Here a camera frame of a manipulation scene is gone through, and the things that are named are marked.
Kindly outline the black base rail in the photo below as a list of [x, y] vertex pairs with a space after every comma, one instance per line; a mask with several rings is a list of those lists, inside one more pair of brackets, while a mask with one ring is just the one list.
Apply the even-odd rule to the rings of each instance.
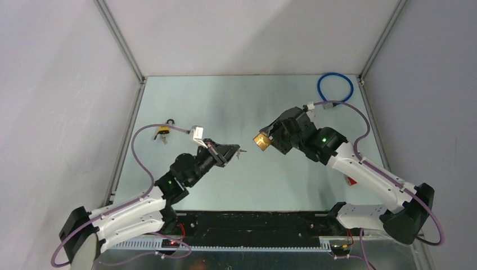
[[321, 237], [357, 237], [327, 211], [185, 211], [159, 233], [183, 236], [185, 243], [204, 246], [312, 247]]

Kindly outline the brass padlock silver shackle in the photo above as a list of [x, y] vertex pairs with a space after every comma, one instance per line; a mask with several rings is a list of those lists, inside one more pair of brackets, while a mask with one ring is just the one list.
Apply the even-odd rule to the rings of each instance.
[[272, 144], [271, 139], [264, 133], [257, 134], [253, 141], [262, 151], [265, 151]]

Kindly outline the yellow padlock black shackle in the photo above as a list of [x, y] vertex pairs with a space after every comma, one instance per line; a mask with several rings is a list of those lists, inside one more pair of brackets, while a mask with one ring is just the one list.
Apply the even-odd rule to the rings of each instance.
[[161, 126], [161, 127], [158, 128], [157, 135], [165, 136], [165, 135], [169, 134], [170, 133], [170, 126], [175, 125], [174, 119], [168, 119], [165, 122], [165, 125], [166, 126]]

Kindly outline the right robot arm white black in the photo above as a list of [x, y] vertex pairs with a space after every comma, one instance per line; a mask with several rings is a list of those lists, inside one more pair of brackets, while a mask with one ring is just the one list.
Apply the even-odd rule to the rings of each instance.
[[335, 215], [327, 220], [332, 234], [342, 235], [348, 229], [363, 228], [384, 231], [405, 245], [417, 240], [430, 215], [434, 189], [426, 183], [415, 186], [391, 174], [360, 155], [335, 129], [316, 127], [310, 114], [307, 107], [286, 110], [259, 131], [256, 144], [262, 150], [273, 146], [284, 155], [297, 149], [311, 161], [350, 177], [380, 199], [380, 205], [336, 204]]

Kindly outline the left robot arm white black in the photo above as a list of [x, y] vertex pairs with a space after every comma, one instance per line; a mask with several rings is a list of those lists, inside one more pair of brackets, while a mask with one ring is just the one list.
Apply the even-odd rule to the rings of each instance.
[[69, 262], [86, 244], [94, 243], [90, 256], [97, 259], [114, 245], [139, 235], [162, 232], [171, 234], [178, 227], [172, 206], [188, 194], [213, 167], [225, 167], [239, 152], [239, 145], [221, 145], [205, 139], [196, 155], [176, 157], [169, 171], [141, 194], [120, 204], [87, 211], [80, 206], [68, 216], [59, 233]]

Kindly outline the silver key bunch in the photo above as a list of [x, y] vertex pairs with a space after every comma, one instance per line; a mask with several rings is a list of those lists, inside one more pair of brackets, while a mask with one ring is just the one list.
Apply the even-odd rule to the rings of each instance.
[[245, 153], [245, 152], [246, 152], [246, 150], [238, 149], [237, 152], [236, 152], [236, 157], [239, 159], [240, 156], [241, 156], [241, 154], [242, 154], [242, 153]]

